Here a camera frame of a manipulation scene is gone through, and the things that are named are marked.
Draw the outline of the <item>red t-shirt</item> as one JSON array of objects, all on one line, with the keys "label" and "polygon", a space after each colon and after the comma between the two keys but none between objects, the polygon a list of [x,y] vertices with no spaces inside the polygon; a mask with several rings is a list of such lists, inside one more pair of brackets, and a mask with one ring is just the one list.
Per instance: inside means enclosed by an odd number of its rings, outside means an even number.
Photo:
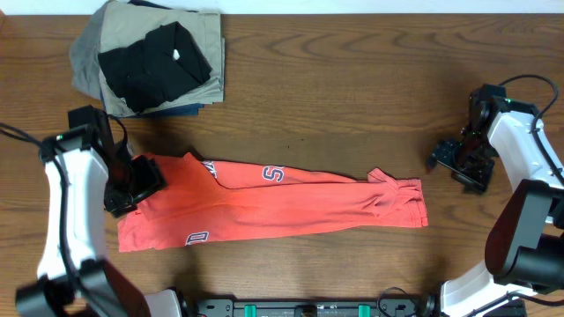
[{"label": "red t-shirt", "polygon": [[428,224],[418,179],[379,168],[357,181],[287,166],[155,156],[166,187],[118,224],[122,253],[261,240],[359,226]]}]

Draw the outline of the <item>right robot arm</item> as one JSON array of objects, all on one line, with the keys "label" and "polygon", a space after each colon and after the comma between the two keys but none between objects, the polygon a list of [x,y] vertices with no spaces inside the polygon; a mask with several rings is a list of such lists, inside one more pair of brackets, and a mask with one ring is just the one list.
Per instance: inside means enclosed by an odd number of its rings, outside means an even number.
[{"label": "right robot arm", "polygon": [[451,171],[468,191],[486,192],[500,159],[512,195],[490,231],[484,259],[444,282],[419,303],[419,316],[525,316],[530,301],[559,307],[545,295],[563,287],[563,165],[545,136],[543,112],[511,99],[506,85],[484,84],[469,96],[461,140],[440,141],[427,166]]}]

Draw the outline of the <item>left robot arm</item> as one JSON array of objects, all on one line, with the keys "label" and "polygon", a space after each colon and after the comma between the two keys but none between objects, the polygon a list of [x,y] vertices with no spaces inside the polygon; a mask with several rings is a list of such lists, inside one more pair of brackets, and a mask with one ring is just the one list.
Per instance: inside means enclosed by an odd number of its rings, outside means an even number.
[{"label": "left robot arm", "polygon": [[108,259],[105,215],[122,217],[166,187],[156,162],[132,157],[114,141],[113,116],[84,106],[68,113],[69,130],[37,143],[49,184],[48,234],[35,283],[16,291],[22,316],[65,316],[76,298],[81,316],[186,315],[180,293],[144,295]]}]

